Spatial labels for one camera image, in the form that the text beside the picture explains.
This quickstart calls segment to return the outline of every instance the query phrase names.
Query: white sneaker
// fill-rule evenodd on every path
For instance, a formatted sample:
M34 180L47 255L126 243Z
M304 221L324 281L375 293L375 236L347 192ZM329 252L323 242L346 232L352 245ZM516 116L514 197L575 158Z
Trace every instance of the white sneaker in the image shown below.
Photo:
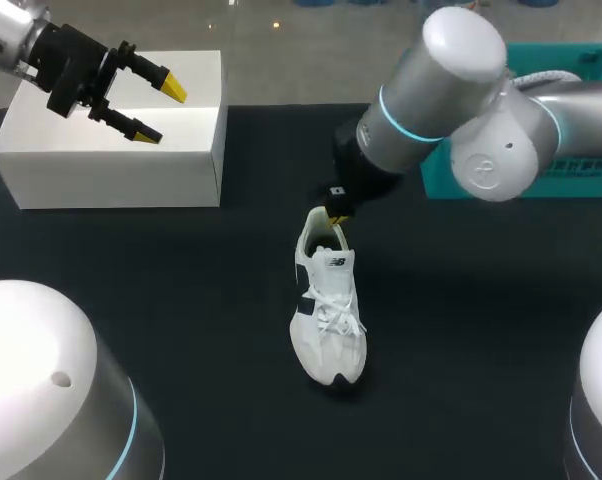
M330 224L325 208L308 214L295 260L298 303L290 323L294 351L317 382L353 384L367 356L354 285L354 251L341 227Z

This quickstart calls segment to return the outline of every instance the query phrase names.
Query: shoe tongue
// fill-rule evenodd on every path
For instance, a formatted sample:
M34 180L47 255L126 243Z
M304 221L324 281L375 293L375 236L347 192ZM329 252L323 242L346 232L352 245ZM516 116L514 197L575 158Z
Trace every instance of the shoe tongue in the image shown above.
M313 283L323 295L348 295L352 290L353 250L319 247L312 255Z

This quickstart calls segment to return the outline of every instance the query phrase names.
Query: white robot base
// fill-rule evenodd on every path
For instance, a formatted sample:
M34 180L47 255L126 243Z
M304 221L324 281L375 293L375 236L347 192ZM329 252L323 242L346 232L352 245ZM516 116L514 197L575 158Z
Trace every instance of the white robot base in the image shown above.
M581 351L564 461L570 480L602 479L602 312Z
M85 314L0 282L0 480L161 480L161 432Z

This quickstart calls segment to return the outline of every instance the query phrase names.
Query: white box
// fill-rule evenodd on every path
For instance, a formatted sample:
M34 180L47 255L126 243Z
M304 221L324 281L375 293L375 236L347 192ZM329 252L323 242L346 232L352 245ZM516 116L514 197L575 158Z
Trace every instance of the white box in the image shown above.
M221 52L140 53L188 92L180 104L128 69L110 108L161 132L131 142L78 107L65 119L23 82L0 130L0 172L22 209L219 206L227 119Z

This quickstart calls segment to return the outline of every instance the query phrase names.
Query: robotic arm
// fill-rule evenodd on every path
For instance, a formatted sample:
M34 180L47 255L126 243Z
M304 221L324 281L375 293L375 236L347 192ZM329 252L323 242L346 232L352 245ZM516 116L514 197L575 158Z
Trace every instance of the robotic arm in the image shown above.
M33 0L0 0L0 71L22 78L50 94L48 108L68 117L77 104L89 117L133 141L159 143L162 135L137 119L109 108L106 95L117 69L130 68L178 102L187 97L166 67L136 55L135 45L105 46L69 25L50 22L47 7ZM33 67L35 74L28 73Z
M523 193L555 156L602 158L602 82L524 90L509 75L487 20L458 7L432 14L363 117L336 132L332 221L392 191L448 136L458 183L489 201Z

